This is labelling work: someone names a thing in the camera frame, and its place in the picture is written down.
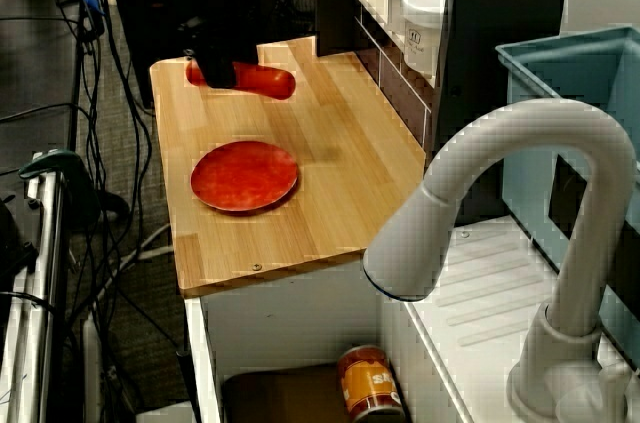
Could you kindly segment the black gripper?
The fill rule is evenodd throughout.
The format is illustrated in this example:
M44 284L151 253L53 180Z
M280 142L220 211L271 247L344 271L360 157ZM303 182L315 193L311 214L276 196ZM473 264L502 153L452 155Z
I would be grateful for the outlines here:
M210 18L188 21L188 49L198 57L203 78L212 88L231 89L236 85L232 61L258 63L256 44L236 28Z

